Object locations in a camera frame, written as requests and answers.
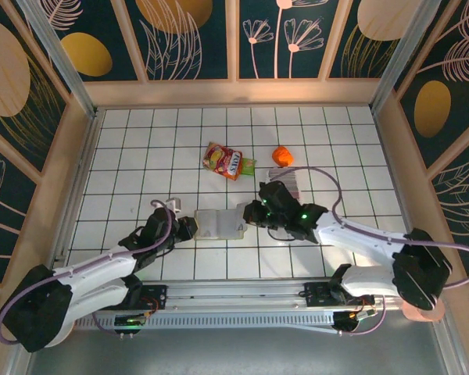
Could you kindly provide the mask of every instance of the gray surface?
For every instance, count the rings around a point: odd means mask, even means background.
[[[163,330],[120,341],[74,332],[34,355],[31,375],[446,374],[432,326],[388,312],[362,337],[294,329]]]

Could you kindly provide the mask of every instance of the red snack bag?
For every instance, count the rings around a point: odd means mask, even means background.
[[[242,153],[210,142],[203,156],[203,166],[206,170],[236,180],[242,172]]]

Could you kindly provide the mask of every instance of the white tile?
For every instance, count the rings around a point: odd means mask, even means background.
[[[121,150],[116,148],[102,148],[95,151],[92,170],[117,170]]]
[[[227,180],[227,191],[254,191],[255,180],[253,176],[240,175],[236,181]]]
[[[75,266],[99,255],[101,255],[101,250],[75,250],[70,252],[67,266]]]
[[[171,198],[179,198],[181,200],[181,213],[182,216],[195,216],[195,210],[198,207],[198,194],[197,193],[183,193],[183,194],[171,194]]]
[[[243,146],[252,144],[252,128],[251,127],[228,127],[227,128],[227,145]]]
[[[200,147],[183,147],[174,150],[174,169],[198,169],[200,167]]]
[[[137,220],[140,195],[114,195],[111,202],[110,220]]]
[[[300,118],[303,125],[325,125],[323,107],[300,107]]]
[[[226,278],[226,249],[199,248],[196,250],[195,280]]]
[[[151,205],[151,201],[153,199],[158,199],[165,203],[165,201],[169,198],[168,194],[143,194],[141,195],[139,201],[139,213],[138,213],[138,220],[147,220],[154,212],[155,207]]]
[[[138,194],[142,189],[144,170],[120,170],[116,176],[115,194]]]
[[[375,125],[353,125],[354,138],[358,145],[380,144]]]
[[[202,193],[224,193],[226,191],[226,177],[212,170],[200,170],[199,191]]]
[[[79,221],[73,240],[74,249],[101,249],[106,221]]]
[[[128,119],[128,109],[107,110],[104,115],[102,127],[126,127]]]
[[[353,253],[335,246],[321,246],[325,261],[325,276],[331,277],[341,264],[353,264]]]
[[[132,109],[127,127],[151,127],[154,109]]]
[[[225,108],[204,108],[202,116],[204,127],[223,127],[226,125]]]
[[[332,209],[338,198],[337,191],[314,191],[314,203],[329,210]],[[337,214],[344,216],[344,205],[340,202],[337,206]]]
[[[276,116],[273,107],[252,108],[253,125],[276,125]]]
[[[373,190],[370,194],[375,215],[401,215],[398,199],[393,190]]]
[[[98,148],[121,148],[124,144],[125,129],[102,129]]]
[[[353,129],[348,125],[328,125],[330,142],[333,145],[354,145]]]
[[[124,148],[118,169],[143,170],[145,168],[147,155],[147,148]]]
[[[256,167],[277,166],[273,160],[273,151],[276,146],[256,146],[253,148],[254,159],[257,160]]]
[[[360,156],[356,146],[331,146],[336,166],[360,166]]]
[[[310,166],[334,166],[331,146],[306,146]]]
[[[198,194],[198,209],[226,209],[226,195],[214,193]]]
[[[306,148],[304,146],[285,146],[292,157],[294,158],[294,162],[291,166],[307,166],[307,156],[306,156]]]
[[[368,191],[343,191],[347,216],[371,216],[374,214]]]
[[[226,127],[203,127],[202,146],[208,146],[210,142],[226,145]]]
[[[377,223],[378,229],[406,233],[406,225],[402,216],[377,216]]]
[[[161,280],[162,278],[162,263],[163,258],[158,258],[155,262],[135,273],[142,281]]]
[[[155,109],[153,127],[175,127],[177,123],[176,109]]]
[[[363,169],[360,166],[340,166],[337,168],[337,173],[342,190],[367,189]]]
[[[277,130],[280,145],[304,145],[303,129],[301,127],[281,127],[278,125]]]
[[[288,246],[285,248],[260,249],[260,276],[272,278],[292,277]]]
[[[253,225],[247,226],[247,230],[243,234],[243,239],[227,241],[229,248],[256,248],[257,244],[257,228]]]
[[[374,123],[370,108],[366,105],[363,107],[347,107],[351,123]]]
[[[175,127],[151,129],[149,147],[173,147],[175,142]]]
[[[324,107],[323,110],[328,125],[346,125],[350,123],[346,107]]]
[[[276,108],[276,120],[278,125],[300,125],[299,107]]]
[[[196,248],[226,248],[226,240],[197,240]]]
[[[250,108],[228,108],[227,109],[227,125],[239,126],[250,125]]]
[[[227,208],[228,209],[235,209],[236,205],[239,203],[250,203],[256,199],[256,193],[251,192],[251,193],[229,193],[227,195]]]
[[[147,170],[170,170],[174,160],[173,148],[150,148],[148,150]]]
[[[169,170],[146,170],[144,175],[143,193],[167,193],[170,190]]]
[[[92,171],[88,178],[86,194],[112,194],[116,171]]]
[[[324,277],[321,248],[315,246],[291,247],[294,277]]]
[[[173,170],[170,193],[192,193],[198,191],[198,170]]]
[[[359,145],[361,163],[364,166],[385,166],[384,152],[380,145]]]
[[[200,146],[200,127],[178,127],[175,147]]]
[[[253,145],[278,145],[278,134],[275,126],[272,127],[253,127],[252,128]]]
[[[200,127],[202,126],[201,108],[181,108],[177,118],[178,127]]]
[[[323,125],[306,125],[304,129],[304,143],[306,145],[329,145],[327,127]]]
[[[150,131],[151,129],[145,127],[127,129],[124,148],[148,147]]]
[[[391,175],[387,166],[365,166],[369,189],[393,189]]]
[[[259,237],[259,246],[271,246],[271,247],[281,247],[285,246],[288,250],[288,245],[290,244],[289,241],[277,241],[274,240],[269,236],[267,233],[267,228],[257,228],[258,234],[257,236]],[[278,230],[271,230],[271,235],[275,238],[285,240],[285,239],[292,239],[292,236],[287,234],[284,229],[278,229]]]
[[[229,248],[227,250],[227,277],[229,279],[259,278],[257,248]]]
[[[195,271],[195,250],[175,248],[163,257],[162,280],[192,280]]]
[[[79,220],[108,220],[111,195],[85,195]]]
[[[354,216],[349,218],[349,220],[363,225],[368,225],[369,227],[376,228],[377,222],[375,221],[375,216]]]
[[[118,245],[118,242],[128,237],[135,228],[137,228],[135,221],[109,221],[106,228],[106,235],[104,236],[103,248],[110,250]]]
[[[335,168],[331,168],[329,166],[320,167],[321,170],[324,172],[331,174],[337,180],[337,172]],[[325,176],[324,174],[311,170],[311,183],[313,185],[313,190],[315,191],[323,191],[323,190],[332,190],[337,191],[337,187],[335,186],[334,182]]]

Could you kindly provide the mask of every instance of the cable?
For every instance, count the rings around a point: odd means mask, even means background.
[[[281,242],[292,242],[292,241],[295,241],[294,238],[286,238],[286,239],[283,239],[283,238],[276,238],[275,236],[273,236],[273,234],[271,234],[269,227],[267,228],[267,235],[268,235],[269,237],[273,238],[275,241],[281,241]]]
[[[357,232],[359,234],[366,235],[366,236],[371,237],[371,238],[375,238],[377,240],[385,241],[388,244],[404,244],[404,245],[412,245],[412,246],[439,246],[439,247],[443,247],[443,248],[455,248],[455,249],[458,249],[458,250],[464,250],[465,252],[469,252],[469,246],[467,246],[467,245],[453,244],[451,242],[415,241],[415,240],[407,240],[407,239],[402,239],[402,238],[390,238],[390,237],[382,236],[380,234],[371,233],[368,230],[363,230],[363,229],[360,229],[360,228],[356,228],[356,227],[353,227],[351,225],[348,225],[347,223],[344,223],[341,220],[340,216],[337,214],[337,206],[342,201],[342,189],[341,189],[340,185],[338,184],[338,181],[331,174],[329,174],[328,172],[325,172],[324,170],[321,170],[320,168],[317,168],[315,166],[296,166],[296,167],[292,167],[292,168],[287,168],[287,170],[285,172],[282,172],[282,173],[278,174],[277,176],[274,176],[270,180],[275,180],[279,177],[284,176],[287,173],[291,173],[291,172],[294,172],[296,170],[314,170],[316,172],[319,172],[319,173],[327,176],[330,180],[332,180],[334,182],[335,186],[337,187],[338,198],[337,198],[337,200],[335,201],[335,203],[333,204],[333,206],[331,208],[331,213],[334,216],[335,220],[337,220],[337,222],[339,224],[341,224],[344,228],[347,228],[347,229],[352,230],[354,232]],[[447,284],[447,285],[445,285],[444,289],[457,288],[457,287],[460,287],[460,286],[465,285],[467,283],[469,283],[469,277],[466,278],[466,279],[463,279],[463,280],[459,280],[455,283]]]
[[[165,204],[157,199],[153,199],[151,201],[151,205],[155,206],[156,208],[157,207],[166,207]],[[165,213],[166,213],[166,231],[165,231],[165,234],[163,235],[163,237],[161,237],[155,244],[151,245],[151,246],[148,246],[147,248],[140,248],[138,250],[134,250],[134,251],[131,251],[131,252],[127,252],[125,255],[127,256],[132,256],[134,254],[139,254],[141,252],[148,252],[149,250],[153,250],[154,248],[157,248],[159,247],[163,242],[165,242],[165,240],[169,237],[170,235],[170,232],[172,230],[172,216],[170,215],[170,210],[169,209],[166,209],[165,210]],[[28,293],[30,293],[31,291],[43,286],[43,285],[46,285],[48,283],[51,283],[53,281],[56,281],[56,280],[59,280],[59,279],[62,279],[63,277],[68,277],[68,276],[73,276],[73,275],[76,275],[78,273],[81,273],[93,266],[97,266],[99,264],[103,264],[104,262],[106,262],[107,260],[111,259],[113,257],[113,253],[108,253],[106,254],[106,256],[104,256],[103,258],[100,258],[100,259],[96,259],[84,266],[79,266],[79,267],[72,267],[72,269],[70,271],[66,271],[66,272],[63,272],[63,273],[60,273],[60,274],[57,274],[57,275],[54,275],[52,277],[48,277],[42,281],[38,281],[36,284],[33,284],[29,287],[27,287],[26,289],[24,289],[23,291],[21,291],[20,293],[18,293],[17,295],[15,295],[9,302],[7,302],[5,304],[5,306],[2,308],[2,311],[0,312],[0,342],[5,344],[5,345],[16,345],[16,344],[19,344],[19,342],[17,340],[9,340],[5,337],[3,337],[3,334],[2,334],[2,324],[3,324],[3,320],[5,318],[5,315],[7,315],[7,313],[9,312],[9,310],[11,309],[11,307],[17,303],[22,297],[24,297],[25,295],[27,295]]]

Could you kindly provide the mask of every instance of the orange toy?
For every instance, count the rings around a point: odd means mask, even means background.
[[[294,157],[285,146],[278,146],[273,151],[273,160],[279,166],[290,166],[294,162]]]

